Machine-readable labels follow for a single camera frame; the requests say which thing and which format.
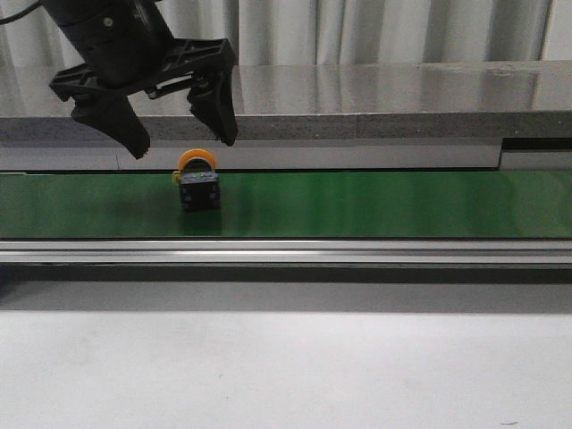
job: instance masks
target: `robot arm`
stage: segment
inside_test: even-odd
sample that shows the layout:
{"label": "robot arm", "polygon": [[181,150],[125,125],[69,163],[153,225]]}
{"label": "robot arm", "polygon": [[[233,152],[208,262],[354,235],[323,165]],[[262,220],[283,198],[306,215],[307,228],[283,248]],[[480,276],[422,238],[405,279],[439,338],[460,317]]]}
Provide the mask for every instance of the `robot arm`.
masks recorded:
{"label": "robot arm", "polygon": [[143,90],[156,99],[189,88],[190,111],[223,143],[234,143],[235,56],[227,39],[174,38],[154,0],[40,3],[85,60],[58,72],[50,83],[63,101],[74,99],[75,121],[101,130],[141,158],[149,136],[127,96]]}

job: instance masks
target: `orange ring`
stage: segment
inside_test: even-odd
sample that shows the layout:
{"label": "orange ring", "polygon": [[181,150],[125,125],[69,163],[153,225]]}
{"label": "orange ring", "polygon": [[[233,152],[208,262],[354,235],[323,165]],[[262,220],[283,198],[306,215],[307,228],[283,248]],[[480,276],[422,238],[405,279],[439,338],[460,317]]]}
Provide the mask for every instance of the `orange ring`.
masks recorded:
{"label": "orange ring", "polygon": [[216,169],[216,158],[213,154],[204,149],[191,149],[182,154],[179,158],[179,170],[183,170],[185,165],[193,158],[204,159],[211,166],[211,170],[214,171]]}

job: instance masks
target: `cable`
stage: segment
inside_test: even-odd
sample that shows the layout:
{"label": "cable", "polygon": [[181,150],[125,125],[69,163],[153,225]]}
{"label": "cable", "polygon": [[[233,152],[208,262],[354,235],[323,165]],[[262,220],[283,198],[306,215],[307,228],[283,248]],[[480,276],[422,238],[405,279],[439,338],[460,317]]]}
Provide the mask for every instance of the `cable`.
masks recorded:
{"label": "cable", "polygon": [[9,24],[10,22],[17,21],[20,18],[26,16],[27,14],[34,12],[36,9],[39,8],[39,6],[41,6],[41,4],[39,2],[36,2],[28,6],[26,9],[16,13],[15,15],[9,16],[7,18],[0,18],[0,25],[5,25]]}

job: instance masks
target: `gray countertop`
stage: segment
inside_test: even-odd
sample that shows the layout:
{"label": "gray countertop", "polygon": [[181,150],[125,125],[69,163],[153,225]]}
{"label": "gray countertop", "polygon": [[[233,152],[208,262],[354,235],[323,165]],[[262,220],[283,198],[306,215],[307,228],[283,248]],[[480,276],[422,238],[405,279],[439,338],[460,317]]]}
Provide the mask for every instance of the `gray countertop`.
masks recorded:
{"label": "gray countertop", "polygon": [[[0,140],[101,140],[47,86],[55,69],[0,68]],[[572,137],[572,62],[241,66],[239,139]],[[131,102],[153,139],[211,139],[186,92]]]}

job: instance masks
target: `white table surface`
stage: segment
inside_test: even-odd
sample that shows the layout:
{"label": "white table surface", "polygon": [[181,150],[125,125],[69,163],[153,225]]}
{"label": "white table surface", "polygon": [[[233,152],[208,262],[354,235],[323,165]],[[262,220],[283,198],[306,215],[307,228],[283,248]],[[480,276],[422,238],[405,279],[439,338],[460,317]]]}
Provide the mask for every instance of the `white table surface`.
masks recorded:
{"label": "white table surface", "polygon": [[0,428],[569,428],[570,289],[8,282]]}

